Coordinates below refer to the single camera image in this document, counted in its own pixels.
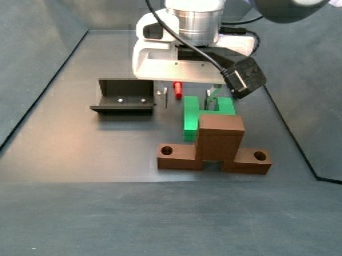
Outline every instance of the small red object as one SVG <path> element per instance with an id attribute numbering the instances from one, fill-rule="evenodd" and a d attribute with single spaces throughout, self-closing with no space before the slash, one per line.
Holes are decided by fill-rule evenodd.
<path id="1" fill-rule="evenodd" d="M 178 100 L 180 100 L 183 96 L 182 86 L 183 86 L 182 82 L 174 82 L 175 96 Z"/>

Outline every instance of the green block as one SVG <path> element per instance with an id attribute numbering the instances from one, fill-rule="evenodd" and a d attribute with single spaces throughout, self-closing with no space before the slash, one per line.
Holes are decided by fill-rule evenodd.
<path id="1" fill-rule="evenodd" d="M 198 119 L 202 114 L 235 115 L 232 99 L 218 97 L 215 110 L 200 110 L 199 99 L 196 96 L 184 96 L 184 122 L 183 122 L 183 139 L 192 142 L 196 139 Z"/>

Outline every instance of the hole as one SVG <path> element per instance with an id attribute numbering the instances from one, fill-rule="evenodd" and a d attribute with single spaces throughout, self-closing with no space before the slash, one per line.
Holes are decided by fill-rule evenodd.
<path id="1" fill-rule="evenodd" d="M 172 148 L 170 146 L 164 146 L 162 148 L 162 154 L 166 155 L 166 156 L 171 155 L 172 154 Z"/>
<path id="2" fill-rule="evenodd" d="M 266 154 L 262 153 L 260 151 L 256 151 L 254 153 L 254 157 L 259 160 L 259 161 L 264 161 L 266 160 Z"/>

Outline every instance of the brown base with holes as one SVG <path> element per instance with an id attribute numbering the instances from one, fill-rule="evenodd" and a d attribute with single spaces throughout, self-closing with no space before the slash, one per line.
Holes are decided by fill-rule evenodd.
<path id="1" fill-rule="evenodd" d="M 266 174 L 270 154 L 263 149 L 239 148 L 244 126 L 240 116 L 203 114 L 195 145 L 162 144 L 158 168 L 202 170 L 203 161 L 219 161 L 228 173 Z"/>

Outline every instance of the black angle bracket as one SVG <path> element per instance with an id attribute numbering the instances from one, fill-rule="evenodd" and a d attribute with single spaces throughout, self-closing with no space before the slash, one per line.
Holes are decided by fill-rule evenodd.
<path id="1" fill-rule="evenodd" d="M 152 112 L 153 81 L 139 79 L 99 79 L 101 100 L 91 109 L 99 113 L 124 111 Z"/>

